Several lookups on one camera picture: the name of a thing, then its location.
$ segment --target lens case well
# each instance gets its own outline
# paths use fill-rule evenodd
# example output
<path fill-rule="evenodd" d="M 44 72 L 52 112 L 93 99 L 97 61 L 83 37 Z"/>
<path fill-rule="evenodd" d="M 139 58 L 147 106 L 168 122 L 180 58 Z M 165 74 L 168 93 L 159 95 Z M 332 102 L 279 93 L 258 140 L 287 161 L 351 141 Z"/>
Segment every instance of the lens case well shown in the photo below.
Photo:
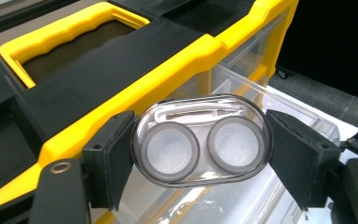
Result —
<path fill-rule="evenodd" d="M 213 162 L 232 174 L 252 171 L 265 153 L 262 131 L 244 117 L 218 120 L 208 133 L 208 152 Z"/>
<path fill-rule="evenodd" d="M 168 121 L 147 131 L 140 152 L 141 164 L 150 175 L 174 182 L 193 172 L 200 157 L 200 145 L 189 128 Z"/>
<path fill-rule="evenodd" d="M 141 173 L 163 187 L 211 186 L 260 172 L 271 139 L 263 111 L 240 96 L 170 99 L 137 118 L 131 155 Z"/>

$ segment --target lens case cap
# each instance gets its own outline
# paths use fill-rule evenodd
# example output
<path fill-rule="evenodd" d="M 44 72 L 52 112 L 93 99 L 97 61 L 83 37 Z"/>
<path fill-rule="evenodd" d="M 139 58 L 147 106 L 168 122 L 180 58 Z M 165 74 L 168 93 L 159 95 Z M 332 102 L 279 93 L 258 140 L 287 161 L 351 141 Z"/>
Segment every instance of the lens case cap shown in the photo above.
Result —
<path fill-rule="evenodd" d="M 169 188 L 211 186 L 256 175 L 271 155 L 271 129 L 254 103 L 223 94 L 157 103 L 138 117 L 133 160 Z"/>

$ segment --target plastic lid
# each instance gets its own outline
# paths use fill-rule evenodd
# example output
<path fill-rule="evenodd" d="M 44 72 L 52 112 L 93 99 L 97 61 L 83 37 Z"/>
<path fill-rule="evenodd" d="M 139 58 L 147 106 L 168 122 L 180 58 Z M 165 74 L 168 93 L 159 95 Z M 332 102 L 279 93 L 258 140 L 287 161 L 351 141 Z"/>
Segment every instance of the plastic lid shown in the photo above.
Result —
<path fill-rule="evenodd" d="M 215 123 L 208 135 L 208 149 L 220 168 L 234 174 L 252 171 L 262 162 L 262 131 L 251 120 L 228 117 Z"/>
<path fill-rule="evenodd" d="M 173 182 L 185 178 L 197 166 L 200 145 L 185 125 L 162 122 L 145 134 L 140 153 L 141 164 L 150 175 Z"/>

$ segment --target toolbox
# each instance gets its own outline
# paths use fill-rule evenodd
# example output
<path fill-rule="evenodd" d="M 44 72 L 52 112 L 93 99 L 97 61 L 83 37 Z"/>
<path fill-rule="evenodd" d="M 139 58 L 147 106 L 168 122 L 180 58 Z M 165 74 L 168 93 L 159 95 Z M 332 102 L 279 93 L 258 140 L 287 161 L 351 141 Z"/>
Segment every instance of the toolbox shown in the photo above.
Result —
<path fill-rule="evenodd" d="M 266 85 L 296 4 L 109 1 L 8 41 L 0 47 L 0 204 L 35 189 L 50 162 L 79 158 L 119 112 L 227 90 L 219 74 Z"/>

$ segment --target yellow plastic frame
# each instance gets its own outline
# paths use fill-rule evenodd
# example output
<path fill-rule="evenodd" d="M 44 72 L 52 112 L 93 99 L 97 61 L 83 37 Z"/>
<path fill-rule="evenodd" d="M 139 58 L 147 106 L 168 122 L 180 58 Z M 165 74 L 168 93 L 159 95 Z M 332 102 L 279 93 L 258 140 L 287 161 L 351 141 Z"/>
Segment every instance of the yellow plastic frame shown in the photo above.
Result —
<path fill-rule="evenodd" d="M 143 112 L 197 73 L 210 70 L 271 20 L 286 11 L 283 21 L 270 33 L 264 62 L 251 75 L 251 79 L 258 80 L 258 77 L 264 75 L 272 76 L 297 1 L 256 0 L 247 16 L 220 35 L 216 37 L 203 35 L 165 63 L 56 134 L 42 146 L 35 165 L 0 188 L 0 204 L 35 189 L 41 170 L 50 162 L 79 157 L 81 148 L 110 117 L 126 110 Z M 32 88 L 34 82 L 22 68 L 22 63 L 110 20 L 120 20 L 133 28 L 148 24 L 148 20 L 124 9 L 100 3 L 7 42 L 0 48 L 0 54 L 25 85 Z"/>

